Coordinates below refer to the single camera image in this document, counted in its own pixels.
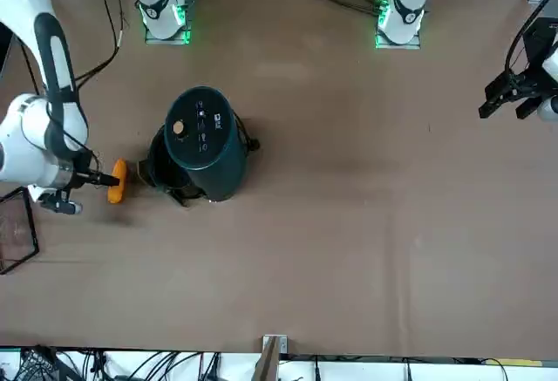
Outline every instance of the yellow tape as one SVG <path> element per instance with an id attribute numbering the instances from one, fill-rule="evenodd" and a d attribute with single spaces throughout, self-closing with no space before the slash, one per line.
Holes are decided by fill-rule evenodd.
<path id="1" fill-rule="evenodd" d="M 506 366 L 542 366 L 541 361 L 530 361 L 528 359 L 506 359 L 498 358 L 502 365 Z M 487 365 L 497 365 L 498 363 L 492 359 L 488 359 L 485 364 Z"/>

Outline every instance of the brown tabletop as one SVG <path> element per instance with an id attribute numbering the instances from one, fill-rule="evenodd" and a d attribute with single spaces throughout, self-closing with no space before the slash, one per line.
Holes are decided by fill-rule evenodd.
<path id="1" fill-rule="evenodd" d="M 108 57 L 102 0 L 52 1 L 75 72 Z M 257 351 L 281 333 L 291 352 L 558 357 L 556 128 L 477 113 L 526 0 L 429 0 L 420 51 L 376 50 L 373 18 L 324 0 L 198 0 L 190 46 L 147 46 L 123 1 L 122 50 L 80 93 L 105 170 L 145 157 L 195 85 L 262 149 L 223 203 L 84 187 L 80 216 L 36 208 L 41 254 L 0 277 L 0 344 Z M 3 106 L 31 89 L 14 46 Z"/>

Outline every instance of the orange handle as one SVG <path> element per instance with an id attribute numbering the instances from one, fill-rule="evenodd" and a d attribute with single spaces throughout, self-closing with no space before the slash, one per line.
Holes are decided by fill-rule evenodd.
<path id="1" fill-rule="evenodd" d="M 118 204 L 124 198 L 124 188 L 126 186 L 126 162 L 123 159 L 116 160 L 112 168 L 112 176 L 120 179 L 120 183 L 116 187 L 108 188 L 108 201 L 111 204 Z"/>

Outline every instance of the black lid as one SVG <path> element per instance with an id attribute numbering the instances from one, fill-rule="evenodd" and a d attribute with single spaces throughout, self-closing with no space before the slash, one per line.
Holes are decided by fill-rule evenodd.
<path id="1" fill-rule="evenodd" d="M 227 100 L 205 86 L 182 93 L 167 115 L 165 143 L 173 160 L 199 170 L 216 162 L 235 131 Z"/>

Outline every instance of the dark green cylinder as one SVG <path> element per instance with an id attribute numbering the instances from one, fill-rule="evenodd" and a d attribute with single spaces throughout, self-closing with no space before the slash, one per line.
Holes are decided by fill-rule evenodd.
<path id="1" fill-rule="evenodd" d="M 241 185 L 245 147 L 230 104 L 215 89 L 198 86 L 176 99 L 165 121 L 165 145 L 211 201 L 230 198 Z"/>

